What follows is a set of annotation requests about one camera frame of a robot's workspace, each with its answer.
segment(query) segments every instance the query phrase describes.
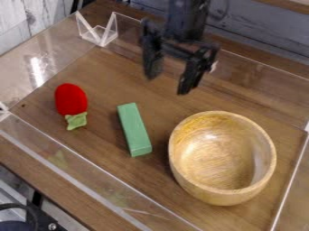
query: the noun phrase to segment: toy fruit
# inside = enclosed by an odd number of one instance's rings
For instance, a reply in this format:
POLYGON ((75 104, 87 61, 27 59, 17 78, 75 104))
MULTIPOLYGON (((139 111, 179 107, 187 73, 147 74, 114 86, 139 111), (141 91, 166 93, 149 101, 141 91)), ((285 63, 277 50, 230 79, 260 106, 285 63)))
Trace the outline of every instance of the toy fruit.
POLYGON ((56 110, 68 121, 68 130, 87 125, 88 100, 79 86, 66 83, 56 88, 56 110))

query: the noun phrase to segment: green block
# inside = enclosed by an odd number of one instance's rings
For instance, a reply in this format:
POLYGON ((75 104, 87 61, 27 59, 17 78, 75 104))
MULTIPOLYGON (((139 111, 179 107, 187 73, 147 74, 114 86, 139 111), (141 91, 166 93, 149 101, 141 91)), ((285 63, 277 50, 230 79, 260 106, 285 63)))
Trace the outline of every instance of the green block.
POLYGON ((137 104, 131 103, 118 106, 118 114, 127 138, 131 157, 149 154, 153 151, 153 146, 137 104))

